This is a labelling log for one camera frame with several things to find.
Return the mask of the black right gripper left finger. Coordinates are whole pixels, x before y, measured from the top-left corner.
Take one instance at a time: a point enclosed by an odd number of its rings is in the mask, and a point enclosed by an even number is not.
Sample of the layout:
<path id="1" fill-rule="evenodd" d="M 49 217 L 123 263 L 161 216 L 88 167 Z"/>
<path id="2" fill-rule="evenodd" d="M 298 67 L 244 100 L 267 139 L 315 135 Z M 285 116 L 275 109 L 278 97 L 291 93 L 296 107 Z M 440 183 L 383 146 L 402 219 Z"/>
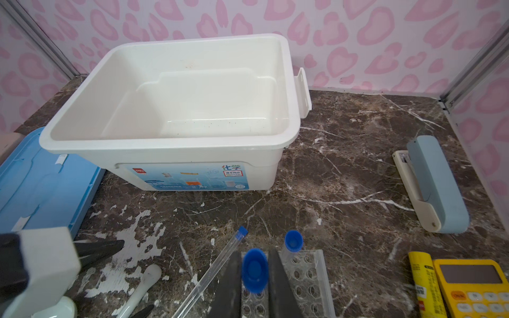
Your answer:
<path id="1" fill-rule="evenodd" d="M 216 296 L 207 317 L 241 317 L 242 257 L 233 252 L 220 280 Z"/>

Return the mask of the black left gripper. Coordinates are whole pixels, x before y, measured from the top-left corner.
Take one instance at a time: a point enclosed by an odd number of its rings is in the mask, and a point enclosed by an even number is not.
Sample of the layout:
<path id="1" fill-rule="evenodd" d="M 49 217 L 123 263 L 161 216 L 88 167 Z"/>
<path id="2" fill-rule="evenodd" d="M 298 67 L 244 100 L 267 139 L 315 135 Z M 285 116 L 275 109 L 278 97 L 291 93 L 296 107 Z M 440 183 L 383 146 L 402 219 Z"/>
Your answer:
<path id="1" fill-rule="evenodd" d="M 66 227 L 1 235 L 1 317 L 30 317 L 55 306 L 80 270 L 125 246 L 124 240 L 73 242 Z M 130 318 L 148 318 L 149 305 Z"/>

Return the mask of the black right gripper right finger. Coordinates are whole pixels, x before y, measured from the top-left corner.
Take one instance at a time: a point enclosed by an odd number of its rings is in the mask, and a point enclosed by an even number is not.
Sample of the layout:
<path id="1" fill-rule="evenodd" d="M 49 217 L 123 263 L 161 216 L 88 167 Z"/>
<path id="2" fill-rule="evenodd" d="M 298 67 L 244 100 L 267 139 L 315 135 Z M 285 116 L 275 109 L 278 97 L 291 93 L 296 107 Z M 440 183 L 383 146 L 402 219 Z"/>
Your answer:
<path id="1" fill-rule="evenodd" d="M 269 317 L 303 318 L 276 249 L 269 250 Z"/>

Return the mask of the blue capped test tube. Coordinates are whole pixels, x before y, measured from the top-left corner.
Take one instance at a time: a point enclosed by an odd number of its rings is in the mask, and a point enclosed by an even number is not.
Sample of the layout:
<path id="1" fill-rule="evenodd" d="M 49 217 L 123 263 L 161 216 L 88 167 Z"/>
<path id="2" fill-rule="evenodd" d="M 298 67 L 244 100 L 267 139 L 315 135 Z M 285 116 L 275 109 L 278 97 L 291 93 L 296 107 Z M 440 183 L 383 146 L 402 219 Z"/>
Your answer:
<path id="1" fill-rule="evenodd" d="M 243 257 L 242 281 L 245 288 L 253 294 L 260 294 L 269 282 L 269 264 L 265 253 L 251 249 Z"/>
<path id="2" fill-rule="evenodd" d="M 195 285 L 190 294 L 182 302 L 180 307 L 172 318 L 182 318 L 188 315 L 196 302 L 203 296 L 208 286 L 212 283 L 213 279 L 217 276 L 225 263 L 229 260 L 230 256 L 237 250 L 242 240 L 247 236 L 248 230 L 243 226 L 237 230 L 236 234 L 225 245 L 225 248 L 220 252 L 219 256 L 210 265 L 208 270 L 202 276 L 200 281 Z"/>
<path id="3" fill-rule="evenodd" d="M 286 233 L 284 238 L 285 253 L 299 253 L 304 246 L 304 239 L 301 233 L 297 230 L 291 230 Z"/>

